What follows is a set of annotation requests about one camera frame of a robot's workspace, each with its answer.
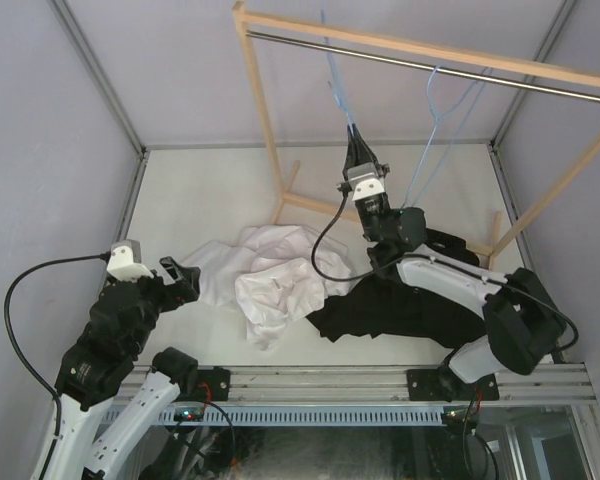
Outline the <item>black shirt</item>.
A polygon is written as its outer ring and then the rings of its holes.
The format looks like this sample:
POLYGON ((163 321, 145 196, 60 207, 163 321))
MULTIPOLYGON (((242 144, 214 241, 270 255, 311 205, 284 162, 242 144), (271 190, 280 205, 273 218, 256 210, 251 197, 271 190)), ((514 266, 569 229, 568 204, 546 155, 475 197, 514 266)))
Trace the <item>black shirt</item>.
POLYGON ((370 276, 344 296, 328 297, 307 316, 320 336, 331 342, 355 337, 395 335, 428 338, 457 349, 486 334, 483 320, 436 293, 370 276))

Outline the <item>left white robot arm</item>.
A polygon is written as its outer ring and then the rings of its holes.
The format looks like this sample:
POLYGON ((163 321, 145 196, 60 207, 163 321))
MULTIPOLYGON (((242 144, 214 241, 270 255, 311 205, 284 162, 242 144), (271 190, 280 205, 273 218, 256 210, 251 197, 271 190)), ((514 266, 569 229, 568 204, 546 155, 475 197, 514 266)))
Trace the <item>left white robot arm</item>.
POLYGON ((197 360, 169 347, 155 355, 144 382, 114 422, 103 434, 97 432, 159 316, 199 298, 199 268, 171 257, 160 264, 172 283, 136 264, 114 272, 114 282, 92 305, 84 331, 62 358, 55 382, 60 410, 33 478, 116 478, 159 413, 197 392, 197 360))

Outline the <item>blue wire hanger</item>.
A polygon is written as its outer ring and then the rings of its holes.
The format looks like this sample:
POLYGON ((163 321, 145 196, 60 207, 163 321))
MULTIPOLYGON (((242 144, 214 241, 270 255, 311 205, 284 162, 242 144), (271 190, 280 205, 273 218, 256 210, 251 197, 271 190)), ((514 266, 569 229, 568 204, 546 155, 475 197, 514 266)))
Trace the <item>blue wire hanger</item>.
POLYGON ((427 101, 427 106, 429 109, 429 113, 432 118, 432 129, 430 135, 425 143, 425 146, 418 158, 416 168, 411 177, 411 181, 406 190, 404 200, 402 202, 401 207, 415 207, 420 200, 424 197, 425 193, 429 189, 429 187, 434 182, 434 179, 442 170, 443 166, 447 161, 447 157, 449 156, 451 149, 455 146, 459 139, 459 135, 462 133, 465 124, 469 120, 472 115, 477 103, 479 102, 483 91, 486 87, 486 82, 481 80, 471 80, 469 86, 462 92, 462 94, 456 99, 456 101, 446 110, 440 110, 436 105, 436 102, 433 97, 433 84, 435 82, 438 74, 442 73, 441 66, 435 66, 432 73, 429 75, 425 88, 425 98, 427 101), (467 107, 464 112, 464 116, 460 120, 459 124, 453 131, 449 141, 446 143, 445 149, 439 159, 437 160, 435 166, 431 170, 429 176, 424 180, 424 182, 420 185, 420 189, 416 190, 416 187, 419 185, 419 178, 421 173, 423 172, 423 168, 427 162, 429 157, 430 149, 433 146, 434 141, 437 139, 437 133, 440 127, 444 124, 444 122, 452 117, 456 110, 458 110, 468 99, 468 97, 472 94, 473 91, 476 91, 473 96, 471 103, 467 107))
POLYGON ((353 115, 351 113, 349 102, 346 97, 346 92, 344 90, 340 72, 334 57, 334 54, 331 51, 326 52, 327 61, 329 64, 331 79, 328 81, 329 88, 334 96, 336 104, 338 108, 344 113, 347 120, 347 129, 350 133, 353 132, 353 127, 355 125, 355 121, 353 115))

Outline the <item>white shirt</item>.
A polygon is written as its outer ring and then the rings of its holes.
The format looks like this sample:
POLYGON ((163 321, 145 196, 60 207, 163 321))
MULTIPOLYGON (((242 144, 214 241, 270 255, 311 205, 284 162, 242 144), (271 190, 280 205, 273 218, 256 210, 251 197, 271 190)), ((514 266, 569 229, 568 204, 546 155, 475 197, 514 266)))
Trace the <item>white shirt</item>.
POLYGON ((246 318, 246 339, 259 350, 279 343, 288 326, 320 310, 330 296, 352 288, 348 248, 302 225, 242 230, 236 245, 210 241, 183 260, 201 270, 199 301, 246 318))

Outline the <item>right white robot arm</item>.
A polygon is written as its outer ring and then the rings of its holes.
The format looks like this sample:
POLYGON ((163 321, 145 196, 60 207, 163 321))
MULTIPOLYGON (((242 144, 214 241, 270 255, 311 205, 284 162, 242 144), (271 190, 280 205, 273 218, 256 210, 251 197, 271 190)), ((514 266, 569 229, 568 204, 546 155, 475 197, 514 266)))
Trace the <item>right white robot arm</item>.
POLYGON ((391 207, 385 189, 388 172, 357 126, 349 125, 338 189, 345 201, 353 202, 363 236, 372 244, 368 256, 373 273, 450 300, 485 327, 484 334, 453 349, 437 368, 410 371, 424 398, 471 398, 497 372, 531 374, 557 350, 565 331, 575 328, 573 322, 558 310, 534 272, 493 272, 429 248, 423 210, 391 207))

